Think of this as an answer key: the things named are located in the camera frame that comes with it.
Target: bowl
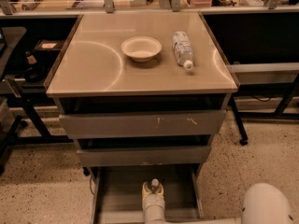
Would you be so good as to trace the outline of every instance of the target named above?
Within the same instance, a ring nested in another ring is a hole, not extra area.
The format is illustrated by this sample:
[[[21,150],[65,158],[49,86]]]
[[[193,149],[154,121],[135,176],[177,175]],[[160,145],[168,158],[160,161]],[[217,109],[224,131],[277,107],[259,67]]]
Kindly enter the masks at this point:
[[[161,43],[148,36],[136,36],[121,44],[122,52],[138,63],[150,61],[161,49]]]

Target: plastic water bottle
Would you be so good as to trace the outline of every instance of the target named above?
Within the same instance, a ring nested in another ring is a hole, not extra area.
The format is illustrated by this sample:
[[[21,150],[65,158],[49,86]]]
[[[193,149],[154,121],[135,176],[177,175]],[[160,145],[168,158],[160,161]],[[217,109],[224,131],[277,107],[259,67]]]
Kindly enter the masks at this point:
[[[173,50],[177,63],[187,71],[193,70],[193,48],[185,32],[175,32],[173,36]]]

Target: table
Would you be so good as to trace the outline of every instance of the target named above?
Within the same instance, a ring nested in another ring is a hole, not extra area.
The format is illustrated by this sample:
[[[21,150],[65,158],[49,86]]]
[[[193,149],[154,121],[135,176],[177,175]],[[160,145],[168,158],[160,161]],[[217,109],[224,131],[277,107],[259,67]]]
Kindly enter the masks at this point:
[[[3,33],[7,41],[7,48],[4,50],[0,58],[0,93],[8,98],[9,103],[16,104],[21,107],[28,118],[36,126],[39,136],[34,137],[19,137],[16,134],[16,130],[20,125],[25,125],[25,122],[21,120],[21,116],[16,117],[15,122],[11,126],[11,129],[4,138],[1,138],[0,146],[0,173],[4,171],[4,166],[7,161],[7,147],[12,145],[26,145],[26,144],[49,144],[49,143],[69,143],[72,140],[68,139],[66,135],[52,135],[46,127],[45,123],[37,114],[34,105],[36,103],[42,103],[43,105],[54,105],[53,101],[49,99],[45,94],[43,83],[31,83],[26,84],[24,80],[18,81],[16,75],[8,74],[8,61],[10,58],[15,58],[20,55],[19,53],[13,53],[18,45],[21,43],[27,33],[26,27],[12,26],[12,22],[25,24],[24,20],[10,21],[3,20],[2,23],[7,26],[3,27]]]
[[[179,30],[187,32],[195,51],[190,73],[177,65],[172,51],[172,35]],[[162,52],[147,63],[127,58],[121,43],[138,35],[158,39]],[[48,81],[47,95],[60,108],[60,121],[96,184],[91,223],[142,222],[140,204],[125,197],[138,200],[136,183],[141,188],[149,176],[179,188],[180,179],[172,175],[179,176],[183,168],[190,174],[185,184],[194,188],[237,91],[197,12],[84,14]],[[127,176],[134,178],[128,181]],[[105,193],[99,189],[103,185]],[[177,188],[169,190],[169,196],[178,198],[166,217],[199,218],[199,203],[184,206]]]
[[[242,119],[299,118],[298,113],[285,112],[292,98],[299,94],[297,16],[298,9],[277,9],[276,12],[238,10],[235,13],[205,15],[215,43],[219,43],[228,68],[240,83],[230,105],[242,136],[241,145],[248,143]],[[237,107],[235,98],[239,97],[266,97],[269,100],[281,97],[281,101],[273,112],[249,112]]]

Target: floor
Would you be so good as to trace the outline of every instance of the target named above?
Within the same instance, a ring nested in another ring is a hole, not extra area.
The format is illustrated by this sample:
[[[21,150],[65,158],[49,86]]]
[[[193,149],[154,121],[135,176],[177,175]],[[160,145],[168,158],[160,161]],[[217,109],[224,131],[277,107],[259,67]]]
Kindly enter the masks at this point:
[[[64,132],[57,119],[44,121],[53,134]],[[265,182],[287,196],[299,224],[299,121],[247,120],[245,128],[249,144],[242,147],[229,111],[215,136],[197,179],[204,218],[240,217],[246,189]],[[21,135],[32,131],[29,125]],[[0,223],[89,223],[91,188],[73,144],[14,148],[0,176]]]

